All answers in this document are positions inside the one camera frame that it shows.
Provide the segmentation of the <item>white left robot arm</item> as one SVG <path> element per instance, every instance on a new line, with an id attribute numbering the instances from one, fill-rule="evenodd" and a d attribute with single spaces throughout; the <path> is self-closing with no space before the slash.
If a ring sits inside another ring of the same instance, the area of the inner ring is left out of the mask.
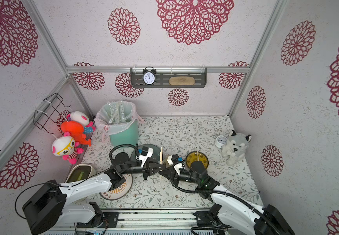
<path id="1" fill-rule="evenodd" d="M 125 174 L 142 173 L 147 178 L 165 168 L 150 159 L 145 164 L 131 161 L 124 152 L 112 158 L 111 163 L 110 168 L 85 181 L 58 184 L 51 180 L 44 183 L 22 207 L 31 234 L 42 234 L 54 226 L 98 227 L 106 220 L 98 204 L 75 205 L 75 201 L 119 188 L 126 181 Z"/>

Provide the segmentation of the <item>dark green glass plate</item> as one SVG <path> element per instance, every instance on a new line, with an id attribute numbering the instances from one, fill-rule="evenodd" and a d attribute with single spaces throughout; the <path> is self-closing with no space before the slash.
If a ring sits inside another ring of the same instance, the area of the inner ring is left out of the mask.
<path id="1" fill-rule="evenodd" d="M 153 154 L 151 156 L 151 160 L 159 164 L 160 163 L 160 152 L 161 152 L 161 149 L 159 147 L 157 147 L 156 145 L 143 144 L 143 145 L 138 146 L 138 150 L 141 151 L 143 147 L 148 147 L 148 148 L 152 148 L 153 149 Z"/>

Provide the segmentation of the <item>cream yellow plate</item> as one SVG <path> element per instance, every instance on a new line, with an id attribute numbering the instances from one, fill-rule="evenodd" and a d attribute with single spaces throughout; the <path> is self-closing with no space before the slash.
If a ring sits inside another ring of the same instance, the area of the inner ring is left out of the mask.
<path id="1" fill-rule="evenodd" d="M 172 165 L 173 164 L 173 161 L 171 159 L 171 157 L 167 158 L 166 161 L 165 161 L 165 165 Z"/>

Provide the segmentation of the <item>yellow patterned plate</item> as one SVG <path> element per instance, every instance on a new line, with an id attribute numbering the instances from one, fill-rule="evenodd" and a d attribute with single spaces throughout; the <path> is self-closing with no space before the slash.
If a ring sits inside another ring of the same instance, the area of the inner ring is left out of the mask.
<path id="1" fill-rule="evenodd" d="M 186 166 L 190 169 L 191 168 L 191 164 L 193 162 L 196 162 L 196 161 L 200 161 L 204 167 L 207 169 L 208 166 L 209 166 L 209 159 L 208 157 L 200 152 L 200 151 L 193 151 L 193 152 L 190 152 L 187 156 L 186 156 Z"/>

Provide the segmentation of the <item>white orange patterned plate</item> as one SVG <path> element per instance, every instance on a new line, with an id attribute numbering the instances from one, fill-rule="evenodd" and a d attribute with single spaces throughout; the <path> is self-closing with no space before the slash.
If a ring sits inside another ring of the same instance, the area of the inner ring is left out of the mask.
<path id="1" fill-rule="evenodd" d="M 114 201 L 114 200 L 121 199 L 126 194 L 128 194 L 128 192 L 130 191 L 133 185 L 133 176 L 132 174 L 126 174 L 126 175 L 123 175 L 123 177 L 125 178 L 125 182 L 122 183 L 121 186 L 119 186 L 118 188 L 114 190 L 100 193 L 100 196 L 106 200 Z"/>

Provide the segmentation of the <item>green trash bin with bag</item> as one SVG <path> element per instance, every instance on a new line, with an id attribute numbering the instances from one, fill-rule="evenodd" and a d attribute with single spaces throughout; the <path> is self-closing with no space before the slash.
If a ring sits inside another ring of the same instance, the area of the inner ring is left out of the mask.
<path id="1" fill-rule="evenodd" d="M 122 100 L 105 104 L 95 118 L 97 130 L 114 147 L 123 144 L 136 145 L 139 138 L 138 124 L 143 122 L 135 104 Z"/>

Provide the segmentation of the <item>small white round gauge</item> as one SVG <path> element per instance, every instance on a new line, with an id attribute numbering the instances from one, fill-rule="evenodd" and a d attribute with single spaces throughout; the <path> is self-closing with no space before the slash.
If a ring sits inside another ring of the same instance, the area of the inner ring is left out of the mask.
<path id="1" fill-rule="evenodd" d="M 219 135 L 216 137 L 214 144 L 217 148 L 222 149 L 227 144 L 227 138 L 223 135 Z"/>

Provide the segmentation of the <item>husky plush toy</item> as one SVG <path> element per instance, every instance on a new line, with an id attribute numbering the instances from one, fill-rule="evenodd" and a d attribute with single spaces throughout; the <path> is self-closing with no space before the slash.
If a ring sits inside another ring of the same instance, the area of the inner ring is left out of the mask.
<path id="1" fill-rule="evenodd" d="M 232 130 L 227 139 L 227 143 L 223 146 L 221 155 L 229 166 L 233 166 L 245 158 L 246 149 L 252 140 L 251 135 L 237 133 Z"/>

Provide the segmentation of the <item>white container green inside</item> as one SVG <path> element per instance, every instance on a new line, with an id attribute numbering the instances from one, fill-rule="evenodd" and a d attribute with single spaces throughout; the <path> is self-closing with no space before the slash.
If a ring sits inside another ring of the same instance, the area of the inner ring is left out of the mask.
<path id="1" fill-rule="evenodd" d="M 96 170 L 89 164 L 78 164 L 70 172 L 66 179 L 66 183 L 85 180 L 96 174 Z"/>

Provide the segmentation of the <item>red orange plush toy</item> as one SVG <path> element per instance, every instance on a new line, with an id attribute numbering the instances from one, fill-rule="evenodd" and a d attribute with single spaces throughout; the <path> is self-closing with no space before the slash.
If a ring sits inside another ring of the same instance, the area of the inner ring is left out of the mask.
<path id="1" fill-rule="evenodd" d="M 76 142 L 81 145 L 91 146 L 91 139 L 86 139 L 86 134 L 84 133 L 84 127 L 82 124 L 76 121 L 65 121 L 60 125 L 61 131 L 64 135 L 69 135 L 74 138 Z"/>

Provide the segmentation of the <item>white pink plush doll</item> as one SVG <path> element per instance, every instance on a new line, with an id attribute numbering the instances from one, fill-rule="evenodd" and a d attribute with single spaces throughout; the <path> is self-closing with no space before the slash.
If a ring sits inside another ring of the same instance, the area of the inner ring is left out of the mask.
<path id="1" fill-rule="evenodd" d="M 76 121 L 78 123 L 80 123 L 83 127 L 92 127 L 94 125 L 94 122 L 90 120 L 90 118 L 80 112 L 80 111 L 75 111 L 75 112 L 72 112 L 68 115 L 66 115 L 66 120 L 68 121 Z"/>

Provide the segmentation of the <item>wooden brush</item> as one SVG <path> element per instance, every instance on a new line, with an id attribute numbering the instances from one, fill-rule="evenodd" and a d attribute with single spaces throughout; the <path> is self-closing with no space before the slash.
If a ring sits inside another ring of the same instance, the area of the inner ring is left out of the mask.
<path id="1" fill-rule="evenodd" d="M 195 79 L 191 76 L 173 76 L 168 82 L 171 86 L 193 86 Z"/>

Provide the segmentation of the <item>black alarm clock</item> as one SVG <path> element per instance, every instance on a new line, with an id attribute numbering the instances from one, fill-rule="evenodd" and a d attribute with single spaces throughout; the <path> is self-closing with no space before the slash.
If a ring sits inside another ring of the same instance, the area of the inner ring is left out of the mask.
<path id="1" fill-rule="evenodd" d="M 143 82 L 145 85 L 154 85 L 157 71 L 152 66 L 143 69 Z"/>

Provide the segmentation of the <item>metal base rail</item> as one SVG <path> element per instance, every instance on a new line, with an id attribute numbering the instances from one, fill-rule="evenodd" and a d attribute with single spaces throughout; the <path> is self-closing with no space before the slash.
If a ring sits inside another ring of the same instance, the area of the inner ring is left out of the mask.
<path id="1" fill-rule="evenodd" d="M 53 227 L 46 235 L 241 235 L 208 218 L 208 209 L 104 210 L 106 221 L 95 228 Z"/>

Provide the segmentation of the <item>grey wall shelf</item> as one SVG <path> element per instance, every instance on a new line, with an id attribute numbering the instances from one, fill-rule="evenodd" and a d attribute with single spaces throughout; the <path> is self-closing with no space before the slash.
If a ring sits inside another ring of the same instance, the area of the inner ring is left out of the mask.
<path id="1" fill-rule="evenodd" d="M 207 84 L 207 69 L 202 67 L 194 71 L 191 70 L 169 70 L 156 69 L 156 82 L 154 85 L 145 85 L 143 82 L 143 69 L 130 69 L 130 84 L 133 88 L 204 88 Z M 193 86 L 171 86 L 169 79 L 173 76 L 191 76 L 195 79 Z"/>

